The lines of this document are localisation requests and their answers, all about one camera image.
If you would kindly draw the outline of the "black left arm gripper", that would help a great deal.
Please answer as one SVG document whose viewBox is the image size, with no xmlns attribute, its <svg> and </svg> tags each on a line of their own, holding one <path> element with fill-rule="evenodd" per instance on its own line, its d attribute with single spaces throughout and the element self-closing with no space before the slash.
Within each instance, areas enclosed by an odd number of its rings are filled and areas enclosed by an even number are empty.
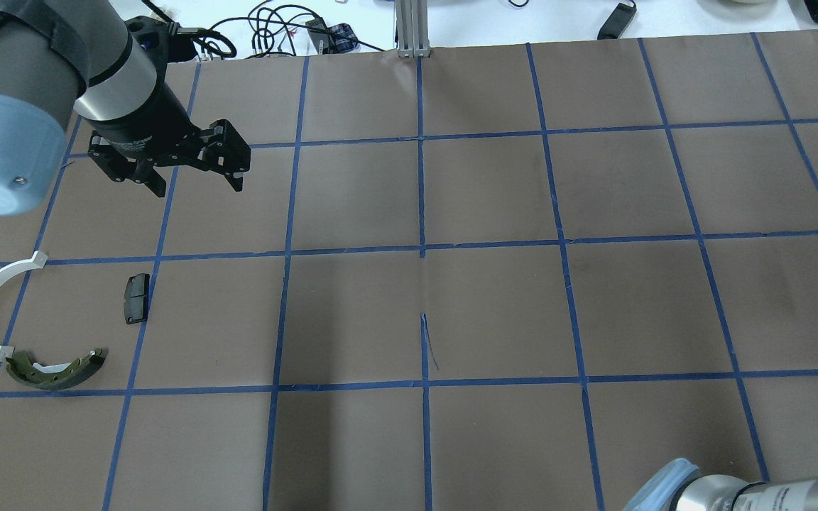
<svg viewBox="0 0 818 511">
<path fill-rule="evenodd" d="M 159 82 L 156 90 L 133 113 L 111 121 L 91 121 L 87 155 L 114 183 L 131 181 L 157 197 L 165 197 L 165 178 L 158 166 L 190 162 L 215 172 L 236 193 L 244 188 L 251 169 L 252 149 L 236 127 L 219 119 L 208 129 L 194 125 L 171 87 Z"/>
</svg>

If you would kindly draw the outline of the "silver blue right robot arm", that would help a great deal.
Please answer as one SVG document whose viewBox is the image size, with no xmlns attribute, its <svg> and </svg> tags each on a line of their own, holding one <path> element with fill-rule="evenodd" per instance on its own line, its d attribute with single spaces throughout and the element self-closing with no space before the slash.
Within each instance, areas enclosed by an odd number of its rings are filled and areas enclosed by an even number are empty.
<svg viewBox="0 0 818 511">
<path fill-rule="evenodd" d="M 748 482 L 711 473 L 679 457 L 666 463 L 624 505 L 626 510 L 818 510 L 818 476 Z"/>
</svg>

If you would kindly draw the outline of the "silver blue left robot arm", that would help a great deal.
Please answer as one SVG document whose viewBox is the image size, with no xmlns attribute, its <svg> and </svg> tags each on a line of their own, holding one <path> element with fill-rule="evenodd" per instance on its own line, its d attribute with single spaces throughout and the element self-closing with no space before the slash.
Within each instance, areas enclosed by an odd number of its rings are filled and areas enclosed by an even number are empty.
<svg viewBox="0 0 818 511">
<path fill-rule="evenodd" d="M 244 186 L 252 150 L 230 121 L 196 126 L 166 84 L 221 33 L 174 20 L 124 20 L 107 1 L 0 1 L 0 216 L 42 203 L 70 117 L 87 121 L 87 154 L 114 183 L 168 188 L 158 169 L 190 166 Z"/>
</svg>

